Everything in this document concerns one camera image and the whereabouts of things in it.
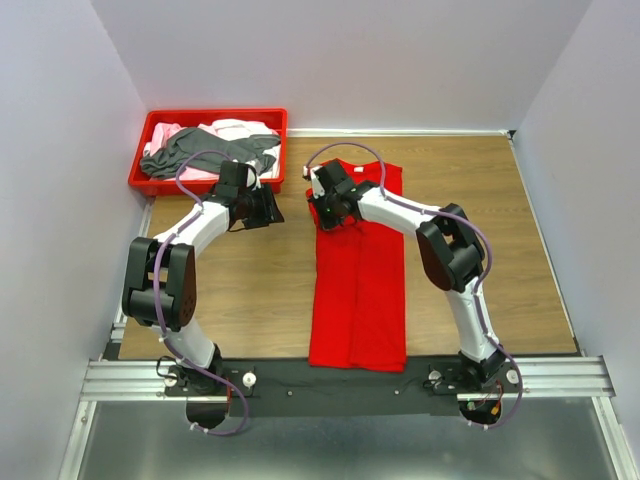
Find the red t shirt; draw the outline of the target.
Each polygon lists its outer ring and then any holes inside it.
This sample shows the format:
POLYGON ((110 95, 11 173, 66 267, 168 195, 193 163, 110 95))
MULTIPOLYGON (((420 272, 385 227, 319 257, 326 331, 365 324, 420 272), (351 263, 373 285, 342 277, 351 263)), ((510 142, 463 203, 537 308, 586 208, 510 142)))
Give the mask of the red t shirt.
POLYGON ((403 235, 348 218, 316 230, 308 360, 315 367, 399 373, 406 353, 403 235))

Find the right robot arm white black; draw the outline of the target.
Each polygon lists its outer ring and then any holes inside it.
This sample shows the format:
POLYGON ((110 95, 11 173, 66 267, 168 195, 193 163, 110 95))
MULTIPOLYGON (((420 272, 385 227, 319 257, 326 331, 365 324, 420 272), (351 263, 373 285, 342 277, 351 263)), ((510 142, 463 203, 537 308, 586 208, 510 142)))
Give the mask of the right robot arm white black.
POLYGON ((493 384, 507 356, 491 325, 483 282, 493 256, 484 234, 457 204, 436 207, 410 201, 381 183, 357 183, 339 161, 305 166, 310 203, 325 230, 347 219, 365 221, 415 238, 428 280, 442 290, 456 324, 460 382, 480 392, 493 384))

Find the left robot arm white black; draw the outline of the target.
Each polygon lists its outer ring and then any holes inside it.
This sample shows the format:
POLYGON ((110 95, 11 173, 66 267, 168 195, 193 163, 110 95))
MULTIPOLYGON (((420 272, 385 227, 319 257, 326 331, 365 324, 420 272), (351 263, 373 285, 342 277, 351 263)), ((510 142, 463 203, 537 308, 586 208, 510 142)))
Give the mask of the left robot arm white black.
POLYGON ((129 247, 122 311, 150 328, 187 373, 187 382, 201 395, 214 393, 223 378, 219 347, 195 319, 196 261, 210 243, 240 222, 248 230, 282 223, 275 194, 263 185, 255 166, 225 160, 219 178, 205 195, 179 190, 194 205, 176 225, 153 238, 137 237, 129 247))

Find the grey t shirt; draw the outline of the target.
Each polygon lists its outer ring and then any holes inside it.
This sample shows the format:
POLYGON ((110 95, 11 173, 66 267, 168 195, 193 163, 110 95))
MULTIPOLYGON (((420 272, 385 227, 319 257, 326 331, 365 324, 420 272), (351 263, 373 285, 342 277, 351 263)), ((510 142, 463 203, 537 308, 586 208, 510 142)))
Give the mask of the grey t shirt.
POLYGON ((192 158, 188 167, 218 174, 225 160, 238 163, 253 162, 259 174, 268 171, 276 156, 268 153, 279 147, 281 139, 274 134, 253 134, 248 137, 225 140, 207 131, 190 127, 172 135, 164 147, 154 154, 143 156, 141 171, 151 178, 174 178, 179 167, 192 158))

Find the white t shirt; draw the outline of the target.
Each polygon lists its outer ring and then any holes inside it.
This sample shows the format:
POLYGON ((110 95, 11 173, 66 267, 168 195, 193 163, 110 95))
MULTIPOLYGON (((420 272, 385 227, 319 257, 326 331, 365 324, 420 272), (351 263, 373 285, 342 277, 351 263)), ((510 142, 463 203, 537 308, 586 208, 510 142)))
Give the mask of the white t shirt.
MULTIPOLYGON (((210 124, 200 123, 198 127, 227 141, 248 138, 255 135, 276 136, 279 140, 282 139, 280 133, 269 128, 264 122, 259 121, 220 119, 215 120, 210 124)), ((279 142, 277 145, 263 150, 265 154, 273 156, 275 158, 275 162, 260 175, 262 180, 275 179, 279 176, 282 159, 281 149, 282 143, 279 142)))

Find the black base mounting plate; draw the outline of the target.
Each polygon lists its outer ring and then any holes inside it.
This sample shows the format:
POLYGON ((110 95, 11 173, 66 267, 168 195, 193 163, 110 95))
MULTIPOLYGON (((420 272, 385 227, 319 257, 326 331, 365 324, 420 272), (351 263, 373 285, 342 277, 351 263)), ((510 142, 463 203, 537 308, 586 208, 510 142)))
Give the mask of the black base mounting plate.
POLYGON ((251 419, 428 414, 494 424, 506 396, 518 392, 510 365, 480 382, 456 355, 411 356, 400 373, 313 367, 304 358, 227 359, 224 383, 176 362, 157 365, 156 373, 166 396, 186 399, 192 421, 224 414, 251 419))

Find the aluminium frame rail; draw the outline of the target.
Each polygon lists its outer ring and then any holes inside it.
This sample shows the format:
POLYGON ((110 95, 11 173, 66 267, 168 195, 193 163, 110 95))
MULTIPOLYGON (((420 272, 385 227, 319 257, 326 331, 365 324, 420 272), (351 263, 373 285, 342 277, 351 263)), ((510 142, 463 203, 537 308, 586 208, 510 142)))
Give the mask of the aluminium frame rail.
MULTIPOLYGON (((599 357, 520 357, 525 398, 613 397, 615 390, 605 361, 599 357)), ((220 403, 222 396, 166 392, 153 361, 92 361, 87 367, 80 399, 100 401, 192 400, 220 403)))

